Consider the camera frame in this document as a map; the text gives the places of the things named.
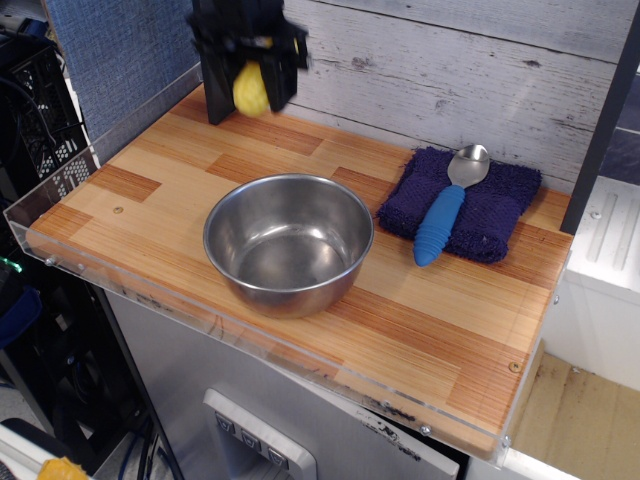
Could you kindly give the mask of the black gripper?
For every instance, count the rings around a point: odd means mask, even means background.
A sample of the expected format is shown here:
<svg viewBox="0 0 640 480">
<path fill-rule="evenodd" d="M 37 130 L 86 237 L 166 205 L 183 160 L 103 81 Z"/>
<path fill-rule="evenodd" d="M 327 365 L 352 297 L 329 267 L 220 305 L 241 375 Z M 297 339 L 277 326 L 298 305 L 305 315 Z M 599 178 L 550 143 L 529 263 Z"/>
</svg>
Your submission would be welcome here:
<svg viewBox="0 0 640 480">
<path fill-rule="evenodd" d="M 187 19 L 201 60 L 208 113 L 233 113 L 240 60 L 259 61 L 269 107 L 280 112 L 309 66 L 308 30 L 290 22 L 282 1 L 198 1 Z"/>
</svg>

